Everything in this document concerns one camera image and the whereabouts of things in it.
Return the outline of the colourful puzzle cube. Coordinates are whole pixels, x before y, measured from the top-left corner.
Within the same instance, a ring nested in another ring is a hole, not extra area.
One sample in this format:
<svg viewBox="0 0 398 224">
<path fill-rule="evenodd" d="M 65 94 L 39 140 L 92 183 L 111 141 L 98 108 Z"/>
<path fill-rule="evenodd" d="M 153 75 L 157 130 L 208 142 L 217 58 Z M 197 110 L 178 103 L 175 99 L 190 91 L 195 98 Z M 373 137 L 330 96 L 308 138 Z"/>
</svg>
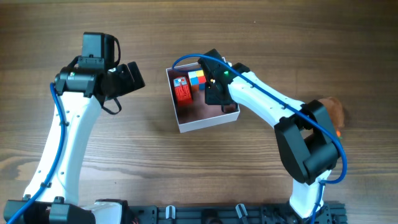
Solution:
<svg viewBox="0 0 398 224">
<path fill-rule="evenodd" d="M 188 77 L 190 79 L 190 87 L 192 91 L 205 89 L 206 77 L 203 73 L 203 70 L 188 72 Z"/>
</svg>

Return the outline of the red toy fire truck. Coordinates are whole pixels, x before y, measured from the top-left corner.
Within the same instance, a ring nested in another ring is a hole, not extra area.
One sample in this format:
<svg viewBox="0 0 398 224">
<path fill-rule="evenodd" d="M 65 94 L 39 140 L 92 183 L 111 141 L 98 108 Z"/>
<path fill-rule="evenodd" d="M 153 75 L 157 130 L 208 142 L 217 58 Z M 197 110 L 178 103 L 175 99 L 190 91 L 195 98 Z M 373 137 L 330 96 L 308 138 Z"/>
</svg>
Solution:
<svg viewBox="0 0 398 224">
<path fill-rule="evenodd" d="M 174 79 L 174 92 L 178 106 L 185 106 L 193 103 L 190 85 L 186 77 L 177 77 Z"/>
</svg>

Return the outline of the brown plush toy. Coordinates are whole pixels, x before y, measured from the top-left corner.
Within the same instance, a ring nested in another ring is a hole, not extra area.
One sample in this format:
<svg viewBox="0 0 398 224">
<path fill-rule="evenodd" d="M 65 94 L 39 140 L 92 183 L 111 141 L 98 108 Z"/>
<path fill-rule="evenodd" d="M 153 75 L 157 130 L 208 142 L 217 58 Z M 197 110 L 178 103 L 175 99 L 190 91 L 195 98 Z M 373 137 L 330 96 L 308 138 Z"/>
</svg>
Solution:
<svg viewBox="0 0 398 224">
<path fill-rule="evenodd" d="M 345 114 L 341 101 L 335 97 L 329 96 L 319 99 L 319 102 L 326 108 L 334 129 L 336 130 L 336 134 L 341 138 L 341 130 L 345 126 Z"/>
</svg>

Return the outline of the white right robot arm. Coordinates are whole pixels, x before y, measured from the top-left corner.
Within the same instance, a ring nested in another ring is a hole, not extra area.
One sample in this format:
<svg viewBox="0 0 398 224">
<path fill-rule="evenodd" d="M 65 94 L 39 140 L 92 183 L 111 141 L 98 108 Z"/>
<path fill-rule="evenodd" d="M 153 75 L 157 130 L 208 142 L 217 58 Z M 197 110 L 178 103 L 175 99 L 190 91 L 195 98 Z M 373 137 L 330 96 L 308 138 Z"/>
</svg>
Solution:
<svg viewBox="0 0 398 224">
<path fill-rule="evenodd" d="M 206 77 L 206 103 L 243 105 L 273 127 L 280 159 L 293 178 L 290 207 L 300 218 L 315 222 L 325 185 L 341 182 L 348 168 L 324 105 L 281 94 L 247 66 L 225 62 L 215 49 L 199 55 L 198 63 Z"/>
</svg>

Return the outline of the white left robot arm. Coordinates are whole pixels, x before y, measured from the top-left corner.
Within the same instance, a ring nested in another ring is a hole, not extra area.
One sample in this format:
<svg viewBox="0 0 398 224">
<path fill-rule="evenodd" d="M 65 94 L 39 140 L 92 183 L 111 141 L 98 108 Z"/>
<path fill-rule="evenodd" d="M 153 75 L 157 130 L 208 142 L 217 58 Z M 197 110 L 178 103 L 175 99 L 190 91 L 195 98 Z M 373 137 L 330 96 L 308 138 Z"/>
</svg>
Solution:
<svg viewBox="0 0 398 224">
<path fill-rule="evenodd" d="M 39 166 L 20 200 L 8 200 L 7 223 L 134 223 L 126 200 L 99 199 L 79 206 L 80 171 L 91 130 L 104 102 L 145 86 L 136 62 L 120 64 L 119 40 L 85 32 L 81 55 L 50 84 L 55 104 Z"/>
</svg>

